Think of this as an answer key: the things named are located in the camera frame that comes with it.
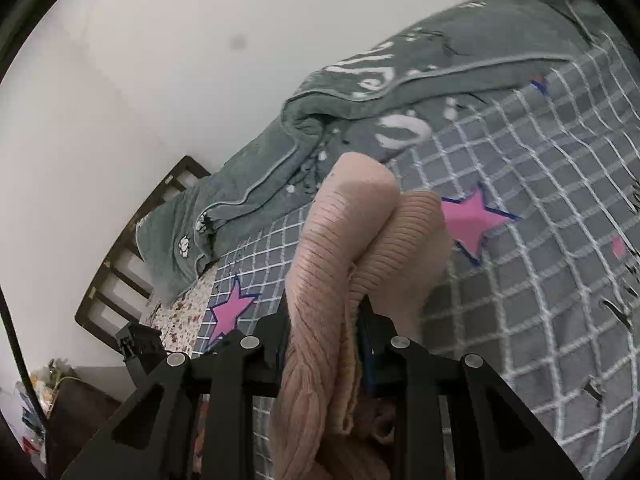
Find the floral bed sheet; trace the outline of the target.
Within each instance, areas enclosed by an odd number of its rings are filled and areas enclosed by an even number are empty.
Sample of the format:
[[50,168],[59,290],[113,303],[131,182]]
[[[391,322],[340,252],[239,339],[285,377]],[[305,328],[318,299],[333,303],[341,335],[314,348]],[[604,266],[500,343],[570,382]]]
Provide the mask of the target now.
[[212,264],[195,285],[172,304],[163,302],[156,290],[152,292],[140,323],[160,331],[160,340],[166,350],[188,356],[192,353],[212,296],[217,266],[217,263]]

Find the dark wooden nightstand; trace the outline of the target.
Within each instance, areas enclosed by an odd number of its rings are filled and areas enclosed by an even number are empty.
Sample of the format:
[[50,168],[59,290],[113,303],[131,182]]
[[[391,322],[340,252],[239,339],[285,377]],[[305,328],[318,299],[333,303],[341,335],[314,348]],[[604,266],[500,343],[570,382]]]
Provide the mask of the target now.
[[47,478],[61,479],[88,441],[131,393],[134,382],[124,366],[80,366],[63,378],[49,412]]

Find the grey checked duvet cover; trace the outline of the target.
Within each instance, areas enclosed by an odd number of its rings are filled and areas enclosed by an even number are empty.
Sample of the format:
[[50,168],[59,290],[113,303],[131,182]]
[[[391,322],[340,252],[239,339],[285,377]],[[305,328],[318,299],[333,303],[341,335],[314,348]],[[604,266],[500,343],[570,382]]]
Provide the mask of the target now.
[[498,370],[588,479],[639,432],[639,61],[604,32],[575,61],[384,164],[502,221],[454,246],[427,348]]

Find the pink ribbed knit sweater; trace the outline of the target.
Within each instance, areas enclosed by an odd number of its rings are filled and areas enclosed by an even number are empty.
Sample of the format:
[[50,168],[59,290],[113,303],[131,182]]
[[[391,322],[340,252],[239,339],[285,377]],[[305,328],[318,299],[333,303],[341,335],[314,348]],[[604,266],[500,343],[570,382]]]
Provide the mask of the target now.
[[380,162],[341,156],[314,198],[284,285],[290,332],[269,445],[279,479],[387,479],[396,410],[362,391],[363,300],[410,338],[452,248],[442,201]]

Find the dark wooden headboard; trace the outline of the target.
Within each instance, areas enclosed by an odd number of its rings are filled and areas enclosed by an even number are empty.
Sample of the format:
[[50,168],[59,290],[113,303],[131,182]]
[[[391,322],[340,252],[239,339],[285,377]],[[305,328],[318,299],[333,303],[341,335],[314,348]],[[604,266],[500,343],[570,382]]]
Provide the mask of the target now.
[[154,292],[136,242],[138,221],[208,175],[193,157],[183,156],[128,220],[100,263],[82,296],[75,322],[107,348],[118,349],[116,333],[144,318]]

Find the grey-green fleece blanket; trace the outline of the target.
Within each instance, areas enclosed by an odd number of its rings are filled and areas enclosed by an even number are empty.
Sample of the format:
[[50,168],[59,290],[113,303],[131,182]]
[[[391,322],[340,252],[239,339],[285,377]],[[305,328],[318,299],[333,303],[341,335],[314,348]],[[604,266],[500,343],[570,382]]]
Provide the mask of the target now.
[[171,304],[227,250],[311,202],[341,155],[386,162],[614,28],[597,0],[469,0],[316,70],[216,174],[138,222],[155,296]]

